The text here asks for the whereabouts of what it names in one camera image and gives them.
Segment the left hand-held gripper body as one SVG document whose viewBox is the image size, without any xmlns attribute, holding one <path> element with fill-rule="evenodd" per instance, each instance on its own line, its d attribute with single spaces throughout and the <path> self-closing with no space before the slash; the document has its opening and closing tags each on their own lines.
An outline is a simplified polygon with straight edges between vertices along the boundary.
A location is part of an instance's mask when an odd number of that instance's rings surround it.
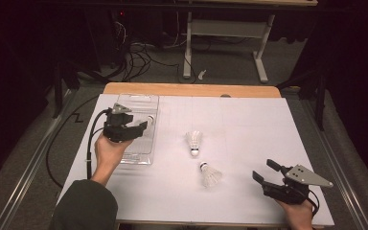
<svg viewBox="0 0 368 230">
<path fill-rule="evenodd" d="M 103 135 L 115 143 L 132 140 L 131 128 L 127 126 L 126 122 L 126 115 L 131 115 L 130 112 L 131 109 L 119 103 L 115 103 L 112 108 L 109 108 L 106 111 Z"/>
</svg>

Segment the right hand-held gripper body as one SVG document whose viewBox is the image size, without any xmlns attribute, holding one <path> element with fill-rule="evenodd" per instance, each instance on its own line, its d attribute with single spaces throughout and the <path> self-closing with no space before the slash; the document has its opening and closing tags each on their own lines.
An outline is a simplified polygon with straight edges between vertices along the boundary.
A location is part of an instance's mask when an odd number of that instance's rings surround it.
<svg viewBox="0 0 368 230">
<path fill-rule="evenodd" d="M 262 185 L 265 196 L 286 204 L 302 204 L 309 198 L 309 185 L 331 188 L 334 184 L 302 165 L 282 166 L 280 173 L 284 176 L 282 186 L 264 181 Z"/>
</svg>

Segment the clear plastic box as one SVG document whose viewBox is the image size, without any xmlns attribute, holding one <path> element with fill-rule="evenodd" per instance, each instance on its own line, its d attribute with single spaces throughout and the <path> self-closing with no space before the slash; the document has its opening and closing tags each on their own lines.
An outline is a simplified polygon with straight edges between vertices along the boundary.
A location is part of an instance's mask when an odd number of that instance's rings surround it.
<svg viewBox="0 0 368 230">
<path fill-rule="evenodd" d="M 133 121 L 127 124 L 134 127 L 134 122 L 141 117 L 151 115 L 154 117 L 154 125 L 147 128 L 142 137 L 132 139 L 133 143 L 126 149 L 122 163 L 131 165 L 151 165 L 153 160 L 153 142 L 155 139 L 155 127 L 157 121 L 159 98 L 154 95 L 121 94 L 115 104 L 121 104 L 131 109 Z"/>
</svg>

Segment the person's left hand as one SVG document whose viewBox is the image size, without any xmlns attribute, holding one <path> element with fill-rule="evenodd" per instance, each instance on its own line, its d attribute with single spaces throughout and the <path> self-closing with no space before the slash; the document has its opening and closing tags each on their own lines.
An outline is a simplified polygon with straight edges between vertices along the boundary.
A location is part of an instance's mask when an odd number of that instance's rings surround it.
<svg viewBox="0 0 368 230">
<path fill-rule="evenodd" d="M 97 167 L 91 180 L 106 186 L 131 143 L 132 140 L 114 143 L 101 134 L 95 143 Z"/>
</svg>

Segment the person's right hand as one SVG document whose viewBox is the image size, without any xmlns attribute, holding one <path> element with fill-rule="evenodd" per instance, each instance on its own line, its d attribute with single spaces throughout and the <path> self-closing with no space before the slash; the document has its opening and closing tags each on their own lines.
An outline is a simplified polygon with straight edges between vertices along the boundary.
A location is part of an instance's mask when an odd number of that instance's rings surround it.
<svg viewBox="0 0 368 230">
<path fill-rule="evenodd" d="M 305 200 L 302 204 L 286 204 L 277 200 L 283 208 L 286 219 L 291 230 L 313 230 L 312 227 L 312 205 Z"/>
</svg>

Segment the white table cover sheet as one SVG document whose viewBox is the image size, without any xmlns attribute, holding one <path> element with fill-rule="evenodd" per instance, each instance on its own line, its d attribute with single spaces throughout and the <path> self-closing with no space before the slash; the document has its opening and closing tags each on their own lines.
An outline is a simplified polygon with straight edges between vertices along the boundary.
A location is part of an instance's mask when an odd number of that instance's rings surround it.
<svg viewBox="0 0 368 230">
<path fill-rule="evenodd" d="M 114 105 L 120 95 L 102 94 L 95 110 Z M 283 211 L 252 178 L 259 173 L 279 184 L 283 177 L 266 164 L 311 166 L 283 98 L 159 98 L 151 165 L 123 164 L 108 190 L 119 204 L 117 220 L 135 223 L 282 226 Z M 203 133 L 199 155 L 186 140 Z M 222 172 L 220 182 L 202 185 L 200 163 Z"/>
</svg>

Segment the black metal stand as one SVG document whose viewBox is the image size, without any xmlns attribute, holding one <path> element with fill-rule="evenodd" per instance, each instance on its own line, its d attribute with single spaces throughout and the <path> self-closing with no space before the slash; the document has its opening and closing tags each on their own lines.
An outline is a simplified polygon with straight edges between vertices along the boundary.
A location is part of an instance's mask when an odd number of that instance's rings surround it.
<svg viewBox="0 0 368 230">
<path fill-rule="evenodd" d="M 62 85 L 68 89 L 77 90 L 80 88 L 80 82 L 77 77 L 76 67 L 71 61 L 58 62 L 54 74 L 54 93 L 55 93 L 55 112 L 53 117 L 57 118 L 63 106 Z"/>
<path fill-rule="evenodd" d="M 323 112 L 325 108 L 326 77 L 316 69 L 306 71 L 276 85 L 276 88 L 283 90 L 297 86 L 300 99 L 309 100 L 315 98 L 314 121 L 318 128 L 323 130 Z"/>
</svg>

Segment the black equipment with red light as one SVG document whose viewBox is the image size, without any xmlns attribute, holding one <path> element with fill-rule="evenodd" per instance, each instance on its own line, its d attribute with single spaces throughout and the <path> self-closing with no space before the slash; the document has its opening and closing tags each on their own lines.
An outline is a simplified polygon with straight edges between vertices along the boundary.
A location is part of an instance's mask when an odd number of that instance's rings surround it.
<svg viewBox="0 0 368 230">
<path fill-rule="evenodd" d="M 127 44 L 133 38 L 156 47 L 162 46 L 163 24 L 160 12 L 112 10 L 111 21 L 117 47 Z"/>
</svg>

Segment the metal floor rail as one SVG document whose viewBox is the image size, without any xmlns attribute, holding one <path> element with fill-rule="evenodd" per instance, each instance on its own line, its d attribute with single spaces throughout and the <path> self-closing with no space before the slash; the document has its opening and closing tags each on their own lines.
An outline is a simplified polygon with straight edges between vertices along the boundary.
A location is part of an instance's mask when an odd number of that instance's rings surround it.
<svg viewBox="0 0 368 230">
<path fill-rule="evenodd" d="M 318 153 L 310 152 L 314 168 L 331 175 L 334 189 L 326 193 L 335 226 L 339 230 L 368 230 L 368 171 L 358 158 L 345 129 L 338 122 L 321 130 L 314 119 L 310 101 L 301 105 L 320 144 Z"/>
<path fill-rule="evenodd" d="M 0 230 L 7 230 L 9 228 L 20 204 L 35 179 L 35 175 L 44 158 L 44 151 L 47 150 L 49 144 L 54 141 L 54 134 L 63 120 L 64 110 L 67 109 L 70 103 L 75 99 L 77 90 L 67 89 L 64 93 L 60 92 L 59 95 L 63 100 L 63 105 L 60 109 L 55 109 L 50 116 L 50 120 L 39 139 L 38 145 L 34 148 L 28 164 L 22 171 L 21 176 L 16 180 L 15 187 L 11 191 L 11 195 L 0 212 Z"/>
</svg>

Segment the white desk frame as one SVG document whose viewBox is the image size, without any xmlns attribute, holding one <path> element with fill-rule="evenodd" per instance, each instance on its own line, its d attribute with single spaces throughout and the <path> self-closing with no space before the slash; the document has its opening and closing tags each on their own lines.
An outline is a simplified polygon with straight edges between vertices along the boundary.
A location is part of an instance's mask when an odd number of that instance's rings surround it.
<svg viewBox="0 0 368 230">
<path fill-rule="evenodd" d="M 246 7 L 295 7 L 302 9 L 305 7 L 316 7 L 317 0 L 188 0 L 191 6 L 196 3 L 207 4 L 228 4 L 235 6 L 237 4 Z M 183 79 L 188 80 L 192 73 L 192 38 L 195 35 L 224 36 L 255 38 L 260 40 L 260 46 L 252 51 L 252 57 L 257 69 L 258 77 L 261 83 L 268 83 L 262 56 L 265 45 L 269 38 L 271 28 L 275 20 L 275 13 L 270 13 L 262 22 L 243 22 L 237 20 L 223 19 L 193 19 L 193 13 L 188 12 L 186 49 L 184 53 Z"/>
</svg>

